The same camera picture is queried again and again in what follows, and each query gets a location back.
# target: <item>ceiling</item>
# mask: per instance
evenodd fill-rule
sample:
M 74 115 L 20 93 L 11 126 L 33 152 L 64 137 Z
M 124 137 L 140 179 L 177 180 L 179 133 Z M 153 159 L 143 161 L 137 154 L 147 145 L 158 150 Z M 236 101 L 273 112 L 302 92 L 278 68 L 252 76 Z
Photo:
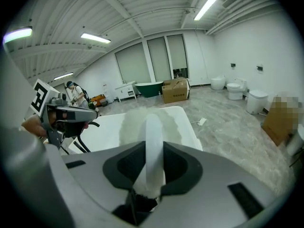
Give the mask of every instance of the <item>ceiling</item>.
M 176 29 L 217 33 L 241 21 L 281 10 L 277 0 L 217 0 L 200 21 L 207 0 L 29 0 L 9 30 L 32 26 L 32 36 L 8 42 L 28 81 L 52 82 L 79 74 L 114 48 L 147 35 Z M 111 40 L 80 38 L 83 32 Z

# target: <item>cable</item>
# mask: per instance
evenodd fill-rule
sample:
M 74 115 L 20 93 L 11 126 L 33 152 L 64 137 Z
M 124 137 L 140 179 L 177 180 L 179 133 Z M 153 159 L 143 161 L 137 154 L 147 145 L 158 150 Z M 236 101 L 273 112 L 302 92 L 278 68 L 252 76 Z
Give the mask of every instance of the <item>cable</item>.
M 68 155 L 70 154 L 68 151 L 66 151 L 62 146 L 60 146 L 62 149 L 63 149 L 63 151 L 65 152 L 65 153 L 67 153 Z
M 109 27 L 109 28 L 107 28 L 106 30 L 104 30 L 103 32 L 101 32 L 100 33 L 100 35 L 102 35 L 102 34 L 105 34 L 108 30 L 110 30 L 110 29 L 112 29 L 113 27 L 115 27 L 115 26 L 117 26 L 117 25 L 119 25 L 119 24 L 121 24 L 121 23 L 124 23 L 124 22 L 126 22 L 127 20 L 129 20 L 129 19 L 133 19 L 133 18 L 135 18 L 135 17 L 138 17 L 138 16 L 140 16 L 140 15 L 143 15 L 143 14 L 146 14 L 146 13 L 153 13 L 153 12 L 157 12 L 157 11 L 160 11 L 160 10 L 186 10 L 186 9 L 194 9 L 194 10 L 197 10 L 197 8 L 195 8 L 195 7 L 172 7 L 172 8 L 162 8 L 162 9 L 154 9 L 154 10 L 150 10 L 150 11 L 145 11 L 145 12 L 142 12 L 142 13 L 139 13 L 139 14 L 135 14 L 135 15 L 133 15 L 133 16 L 131 16 L 131 17 L 128 17 L 127 19 L 124 19 L 123 21 L 120 21 L 120 22 L 118 22 L 118 23 L 116 23 L 116 24 L 114 24 L 114 25 L 112 25 L 111 27 Z
M 198 34 L 196 33 L 196 29 L 197 29 L 197 27 L 195 28 L 194 32 L 195 32 L 196 38 L 197 38 L 197 40 L 198 40 L 198 42 L 199 42 L 200 40 L 199 40 Z M 205 58 L 204 58 L 204 54 L 203 54 L 203 49 L 202 49 L 201 46 L 200 46 L 200 42 L 199 42 L 199 47 L 200 47 L 201 55 L 203 56 L 204 65 L 205 65 L 206 74 L 207 74 L 207 79 L 209 79 L 208 70 L 207 70 L 207 67 L 206 67 L 206 62 L 205 62 Z
M 82 147 L 87 151 L 87 152 L 91 152 L 89 150 L 89 148 L 84 144 L 84 142 L 82 142 L 80 135 L 77 136 L 78 141 L 80 142 L 80 144 L 82 145 Z
M 78 149 L 80 149 L 80 151 L 81 151 L 82 153 L 86 153 L 86 151 L 79 145 L 79 143 L 77 143 L 76 141 L 74 141 L 73 144 L 74 144 Z
M 96 122 L 89 122 L 88 125 L 94 125 L 96 127 L 99 127 L 100 125 Z M 80 144 L 82 145 L 82 147 L 87 151 L 87 152 L 91 152 L 89 150 L 89 148 L 84 144 L 84 142 L 81 140 L 80 135 L 77 136 L 78 141 L 80 142 Z

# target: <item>ceiling light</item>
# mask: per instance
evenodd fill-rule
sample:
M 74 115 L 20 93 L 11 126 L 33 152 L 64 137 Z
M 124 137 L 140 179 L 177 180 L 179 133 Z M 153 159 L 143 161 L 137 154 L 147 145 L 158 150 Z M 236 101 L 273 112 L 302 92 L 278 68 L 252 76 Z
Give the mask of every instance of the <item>ceiling light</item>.
M 200 20 L 200 18 L 207 12 L 207 10 L 212 6 L 212 4 L 216 0 L 208 0 L 205 5 L 201 8 L 197 16 L 194 18 L 194 20 Z
M 90 34 L 87 34 L 87 33 L 83 33 L 81 38 L 90 39 L 90 40 L 97 40 L 97 41 L 100 41 L 100 42 L 103 42 L 103 43 L 106 43 L 106 44 L 111 42 L 108 39 L 105 39 L 105 38 L 102 38 L 102 37 L 99 37 L 99 36 L 93 36 L 93 35 L 90 35 Z
M 7 43 L 11 40 L 30 36 L 31 34 L 32 34 L 32 28 L 30 28 L 30 27 L 21 28 L 21 29 L 18 29 L 18 30 L 15 30 L 13 32 L 6 34 L 3 38 L 3 41 L 4 41 L 4 43 Z
M 54 78 L 54 81 L 57 80 L 57 79 L 61 79 L 61 78 L 64 78 L 64 77 L 68 77 L 68 76 L 71 76 L 73 73 L 68 73 L 68 74 L 65 74 L 65 75 L 62 75 L 62 76 L 59 76 L 59 77 L 56 77 Z

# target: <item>floor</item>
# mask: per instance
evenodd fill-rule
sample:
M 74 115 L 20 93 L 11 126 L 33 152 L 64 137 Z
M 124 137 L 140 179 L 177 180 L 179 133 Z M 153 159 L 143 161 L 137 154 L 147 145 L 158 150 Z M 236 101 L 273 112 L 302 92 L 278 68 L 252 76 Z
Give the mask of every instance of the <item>floor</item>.
M 136 107 L 181 106 L 199 138 L 203 150 L 226 157 L 279 196 L 293 187 L 295 173 L 289 168 L 291 158 L 284 144 L 276 147 L 261 128 L 264 116 L 246 112 L 246 101 L 232 101 L 227 90 L 214 91 L 209 86 L 192 88 L 186 101 L 164 104 L 162 96 L 126 99 L 100 107 L 102 115 L 120 114 Z M 203 126 L 197 121 L 206 118 Z

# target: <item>white wall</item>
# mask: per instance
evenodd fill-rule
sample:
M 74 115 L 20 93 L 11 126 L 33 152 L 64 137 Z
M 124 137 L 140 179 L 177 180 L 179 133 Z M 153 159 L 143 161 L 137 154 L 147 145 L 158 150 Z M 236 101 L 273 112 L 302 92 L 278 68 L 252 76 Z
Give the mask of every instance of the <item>white wall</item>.
M 123 81 L 115 54 L 108 53 L 95 61 L 77 76 L 76 83 L 87 91 L 89 97 L 103 94 L 103 85 L 107 84 L 111 94 L 116 97 L 114 89 L 120 86 Z
M 283 91 L 304 102 L 303 43 L 286 14 L 276 12 L 230 27 L 216 34 L 215 41 L 220 71 L 228 82 L 244 78 L 250 90 L 268 93 L 269 102 Z M 235 69 L 230 63 L 236 63 Z M 263 64 L 263 73 L 258 64 Z
M 72 82 L 76 82 L 77 83 L 77 80 L 75 77 L 73 76 L 69 76 L 69 77 L 65 77 L 65 78 L 62 78 L 62 79 L 59 79 L 59 80 L 56 80 L 54 82 L 51 82 L 49 85 L 51 85 L 53 88 L 61 85 L 61 84 L 64 84 L 65 86 L 67 85 L 67 82 L 68 81 L 72 81 Z M 73 98 L 72 96 L 72 91 L 70 89 L 66 89 L 66 92 L 67 92 L 67 95 L 70 99 Z
M 144 39 L 138 39 L 126 43 L 95 61 L 91 66 L 76 77 L 76 82 L 89 93 L 90 97 L 102 94 L 102 85 L 104 82 L 106 82 L 108 85 L 110 85 L 113 96 L 116 97 L 114 89 L 120 86 L 123 82 L 119 72 L 115 53 L 141 42 L 143 44 L 151 82 L 155 82 L 155 75 L 146 41 L 154 38 L 180 34 L 183 35 L 185 42 L 190 85 L 209 84 L 210 77 L 214 77 L 219 74 L 217 64 L 218 58 L 215 56 L 216 47 L 214 37 L 204 35 L 201 30 L 197 30 L 196 33 L 194 30 L 163 32 L 147 36 Z
M 67 84 L 65 83 L 65 84 L 60 84 L 60 85 L 57 85 L 57 86 L 55 86 L 54 88 L 56 89 L 56 90 L 58 90 L 59 92 L 61 92 L 61 93 L 64 93 L 64 94 L 66 94 L 67 95 L 67 101 L 69 102 L 72 98 L 70 97 L 70 93 L 72 93 L 70 90 L 68 91 L 68 89 L 65 89 L 65 86 L 66 86 Z

